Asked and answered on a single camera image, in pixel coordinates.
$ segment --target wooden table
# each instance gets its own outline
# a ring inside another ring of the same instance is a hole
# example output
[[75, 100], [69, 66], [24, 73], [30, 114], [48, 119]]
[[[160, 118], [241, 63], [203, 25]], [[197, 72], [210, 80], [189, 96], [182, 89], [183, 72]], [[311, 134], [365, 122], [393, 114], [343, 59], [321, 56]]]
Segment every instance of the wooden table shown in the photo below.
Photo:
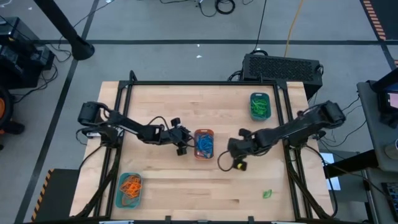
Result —
[[[117, 82], [103, 82], [98, 101], [112, 108], [117, 86]], [[302, 83], [288, 83], [288, 87], [293, 113], [307, 108]], [[250, 118], [249, 97], [257, 91], [270, 97], [272, 115], [265, 122]], [[285, 113], [281, 91], [280, 98]], [[271, 86], [133, 86], [128, 116], [146, 124], [158, 115], [168, 122], [179, 117], [193, 132], [200, 128], [212, 129], [215, 132], [215, 157], [210, 161], [196, 160], [192, 148], [188, 148], [187, 155], [177, 156], [173, 145], [148, 145], [132, 134], [126, 134], [118, 176], [125, 172], [140, 173], [144, 178], [143, 195], [141, 204], [134, 210], [120, 209], [113, 204], [112, 219], [164, 220], [166, 215], [171, 215], [172, 220], [245, 221], [248, 216], [254, 216], [255, 221], [294, 220], [281, 142], [265, 156], [248, 157], [246, 172], [234, 169], [223, 172], [216, 162], [218, 155], [227, 149], [228, 138], [238, 138], [239, 128], [255, 131], [279, 125]], [[99, 139], [90, 139], [85, 156], [99, 143]], [[308, 144], [318, 149], [315, 141], [310, 140]], [[98, 188], [104, 152], [105, 149], [97, 152], [83, 166], [70, 215], [77, 214]], [[303, 149], [302, 160], [309, 191], [323, 209], [332, 214], [320, 158]], [[229, 167], [231, 163], [230, 156], [222, 157], [223, 167]], [[263, 191], [269, 189], [273, 192], [271, 198], [263, 199]], [[106, 190], [102, 215], [107, 198]], [[298, 198], [304, 217], [299, 190]]]

